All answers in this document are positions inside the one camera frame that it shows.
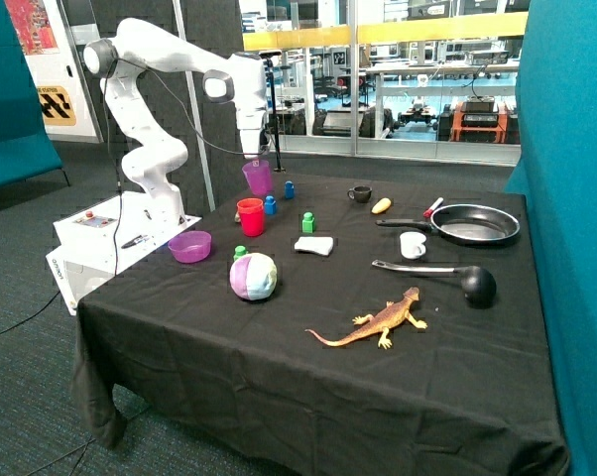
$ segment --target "banana toy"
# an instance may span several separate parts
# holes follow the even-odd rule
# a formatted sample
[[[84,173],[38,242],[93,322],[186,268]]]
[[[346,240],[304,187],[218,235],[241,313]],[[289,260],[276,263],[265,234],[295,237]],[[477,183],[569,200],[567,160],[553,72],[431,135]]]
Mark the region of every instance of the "banana toy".
[[[390,206],[391,206],[391,201],[388,198],[383,198],[382,200],[380,200],[378,203],[376,203],[374,205],[374,207],[371,209],[371,212],[374,215],[377,215],[379,213],[387,211]]]

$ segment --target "red marker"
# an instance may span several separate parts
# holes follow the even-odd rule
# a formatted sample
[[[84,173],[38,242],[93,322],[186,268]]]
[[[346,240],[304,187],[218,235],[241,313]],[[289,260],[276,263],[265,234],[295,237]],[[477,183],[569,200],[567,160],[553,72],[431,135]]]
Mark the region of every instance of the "red marker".
[[[431,205],[427,211],[424,212],[424,218],[429,218],[431,215],[433,215],[433,212],[435,211],[435,209],[438,208],[443,201],[444,201],[444,199],[442,197],[438,198],[435,201],[435,203],[433,205]]]

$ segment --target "teal partition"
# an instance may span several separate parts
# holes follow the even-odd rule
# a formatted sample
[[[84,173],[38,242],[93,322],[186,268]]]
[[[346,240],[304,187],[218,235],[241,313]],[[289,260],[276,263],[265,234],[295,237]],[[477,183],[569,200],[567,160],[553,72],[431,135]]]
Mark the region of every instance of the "teal partition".
[[[522,157],[571,474],[597,475],[597,2],[534,0],[518,80]]]
[[[45,131],[30,70],[0,0],[0,185],[61,167]]]

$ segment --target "black frying pan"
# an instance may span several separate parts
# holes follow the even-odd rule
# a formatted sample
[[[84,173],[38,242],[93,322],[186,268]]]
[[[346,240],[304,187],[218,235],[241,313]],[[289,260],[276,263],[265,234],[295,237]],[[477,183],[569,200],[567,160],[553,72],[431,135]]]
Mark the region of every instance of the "black frying pan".
[[[509,213],[482,205],[439,207],[430,221],[377,220],[378,226],[407,226],[437,232],[460,245],[505,245],[519,235],[519,221]]]

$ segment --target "ladle handle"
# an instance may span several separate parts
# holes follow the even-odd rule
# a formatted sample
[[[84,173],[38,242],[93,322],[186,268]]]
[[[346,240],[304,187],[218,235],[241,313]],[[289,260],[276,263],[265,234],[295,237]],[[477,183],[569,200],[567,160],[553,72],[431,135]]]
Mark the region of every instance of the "ladle handle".
[[[407,220],[404,218],[394,218],[392,220],[376,220],[378,226],[408,226],[410,228],[417,228],[421,231],[433,231],[433,225],[425,221]]]
[[[403,266],[387,263],[382,260],[374,260],[373,266],[391,271],[404,271],[406,273],[459,273],[462,268],[429,268],[427,266]]]

